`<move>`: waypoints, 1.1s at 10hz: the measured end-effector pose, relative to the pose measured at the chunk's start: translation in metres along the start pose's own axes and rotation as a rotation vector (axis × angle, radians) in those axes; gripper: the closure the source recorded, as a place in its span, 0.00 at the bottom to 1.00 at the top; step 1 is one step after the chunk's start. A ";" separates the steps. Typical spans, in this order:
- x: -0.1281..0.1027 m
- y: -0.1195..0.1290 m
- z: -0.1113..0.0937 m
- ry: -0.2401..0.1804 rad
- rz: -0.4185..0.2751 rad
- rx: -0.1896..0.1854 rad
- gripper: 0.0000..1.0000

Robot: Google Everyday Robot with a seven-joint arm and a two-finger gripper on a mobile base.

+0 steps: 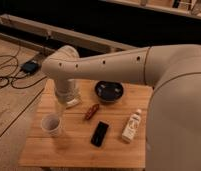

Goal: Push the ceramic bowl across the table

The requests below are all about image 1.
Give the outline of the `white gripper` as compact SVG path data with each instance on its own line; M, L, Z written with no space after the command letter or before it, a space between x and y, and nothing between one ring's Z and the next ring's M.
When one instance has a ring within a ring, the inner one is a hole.
M67 93L56 91L55 96L58 100L58 102L56 103L56 113L58 115L59 121L62 121L62 117L66 108L72 108L81 102L78 90Z

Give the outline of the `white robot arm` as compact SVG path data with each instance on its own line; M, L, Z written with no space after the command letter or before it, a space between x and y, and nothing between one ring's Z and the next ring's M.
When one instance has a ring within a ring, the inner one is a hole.
M163 45L81 58L64 46L42 71L70 99L76 79L153 88L146 121L146 171L201 171L201 45Z

